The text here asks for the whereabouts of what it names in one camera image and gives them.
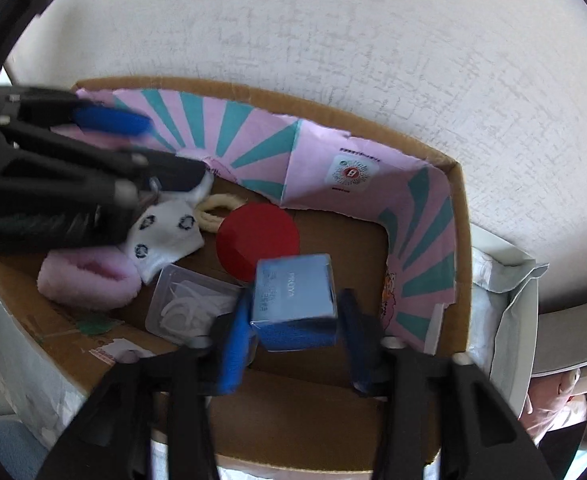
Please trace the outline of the red lidded round tin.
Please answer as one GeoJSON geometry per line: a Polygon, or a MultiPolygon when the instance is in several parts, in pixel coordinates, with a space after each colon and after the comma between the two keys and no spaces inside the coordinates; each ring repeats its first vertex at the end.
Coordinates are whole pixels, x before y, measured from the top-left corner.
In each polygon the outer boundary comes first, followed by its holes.
{"type": "Polygon", "coordinates": [[[235,280],[250,283],[258,262],[296,256],[300,234],[294,218],[267,203],[248,203],[228,214],[216,233],[216,257],[235,280]]]}

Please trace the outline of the blue rectangular box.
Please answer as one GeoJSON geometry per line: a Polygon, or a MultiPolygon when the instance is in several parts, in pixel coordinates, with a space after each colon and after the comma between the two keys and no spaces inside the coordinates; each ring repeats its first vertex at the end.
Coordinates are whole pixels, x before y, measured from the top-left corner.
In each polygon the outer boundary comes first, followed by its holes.
{"type": "Polygon", "coordinates": [[[250,324],[269,352],[332,346],[338,313],[330,256],[259,261],[250,324]]]}

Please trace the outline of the pink plush toy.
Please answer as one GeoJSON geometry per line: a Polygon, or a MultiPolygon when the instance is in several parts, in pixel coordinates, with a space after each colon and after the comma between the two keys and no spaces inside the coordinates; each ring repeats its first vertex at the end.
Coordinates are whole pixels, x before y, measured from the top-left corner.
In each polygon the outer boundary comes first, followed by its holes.
{"type": "Polygon", "coordinates": [[[585,395],[574,393],[580,376],[580,370],[575,368],[531,379],[520,421],[536,445],[550,431],[587,421],[585,395]]]}

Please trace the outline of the pink teal cardboard box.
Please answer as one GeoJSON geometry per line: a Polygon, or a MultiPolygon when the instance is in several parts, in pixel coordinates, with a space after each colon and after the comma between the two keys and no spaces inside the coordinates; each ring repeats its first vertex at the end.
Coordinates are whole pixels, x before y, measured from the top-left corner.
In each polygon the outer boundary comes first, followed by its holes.
{"type": "Polygon", "coordinates": [[[353,372],[341,294],[376,330],[466,348],[470,228],[458,162],[284,94],[202,79],[81,81],[88,103],[152,120],[149,154],[204,167],[204,198],[160,192],[121,247],[0,257],[0,387],[49,448],[104,378],[100,442],[158,425],[188,466],[205,430],[225,466],[367,474],[385,416],[353,372]]]}

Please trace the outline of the pink fluffy sock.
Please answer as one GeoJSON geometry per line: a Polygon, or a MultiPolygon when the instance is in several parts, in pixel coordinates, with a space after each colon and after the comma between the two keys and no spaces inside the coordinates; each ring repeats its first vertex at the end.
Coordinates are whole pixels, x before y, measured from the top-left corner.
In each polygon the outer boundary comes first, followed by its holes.
{"type": "Polygon", "coordinates": [[[45,298],[93,311],[122,308],[138,295],[142,280],[117,247],[52,250],[36,279],[45,298]]]}

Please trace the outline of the floral bed sheet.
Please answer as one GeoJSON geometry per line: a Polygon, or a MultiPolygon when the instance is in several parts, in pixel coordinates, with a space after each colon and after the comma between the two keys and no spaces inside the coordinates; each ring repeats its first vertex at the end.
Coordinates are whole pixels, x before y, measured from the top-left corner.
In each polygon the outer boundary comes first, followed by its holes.
{"type": "MultiPolygon", "coordinates": [[[[149,302],[142,292],[107,333],[85,327],[88,312],[52,304],[36,288],[38,256],[0,259],[0,391],[27,434],[50,448],[109,368],[107,347],[155,354],[170,342],[142,329],[149,302]]],[[[509,404],[514,389],[518,330],[508,292],[471,286],[443,316],[440,356],[468,349],[509,404]]],[[[367,474],[382,408],[358,396],[338,348],[271,353],[259,350],[239,389],[210,408],[216,455],[225,467],[256,476],[367,474]]]]}

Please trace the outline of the white panda print sock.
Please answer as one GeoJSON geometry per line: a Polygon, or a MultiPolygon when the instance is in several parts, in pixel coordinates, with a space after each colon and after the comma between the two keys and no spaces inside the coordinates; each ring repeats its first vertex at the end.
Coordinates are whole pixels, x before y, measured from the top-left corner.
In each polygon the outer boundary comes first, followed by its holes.
{"type": "Polygon", "coordinates": [[[133,261],[145,284],[166,266],[197,252],[205,245],[195,207],[207,198],[213,175],[205,170],[202,180],[188,192],[162,192],[134,222],[121,246],[133,261]]]}

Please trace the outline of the clear plastic floss pick box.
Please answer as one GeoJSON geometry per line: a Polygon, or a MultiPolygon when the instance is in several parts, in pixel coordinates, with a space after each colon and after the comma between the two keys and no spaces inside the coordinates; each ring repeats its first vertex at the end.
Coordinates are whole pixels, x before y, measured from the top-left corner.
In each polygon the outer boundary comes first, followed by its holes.
{"type": "Polygon", "coordinates": [[[159,274],[145,328],[173,344],[188,344],[208,336],[213,322],[234,310],[241,290],[172,264],[159,274]]]}

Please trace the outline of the cream hair scrunchie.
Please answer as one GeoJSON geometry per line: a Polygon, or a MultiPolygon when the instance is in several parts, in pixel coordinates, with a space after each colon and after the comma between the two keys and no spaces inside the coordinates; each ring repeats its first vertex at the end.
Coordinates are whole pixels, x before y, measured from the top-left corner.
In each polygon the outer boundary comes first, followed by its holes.
{"type": "Polygon", "coordinates": [[[213,194],[195,207],[194,216],[202,231],[216,234],[225,220],[225,216],[220,216],[218,212],[230,214],[245,204],[246,202],[242,198],[234,194],[213,194]]]}

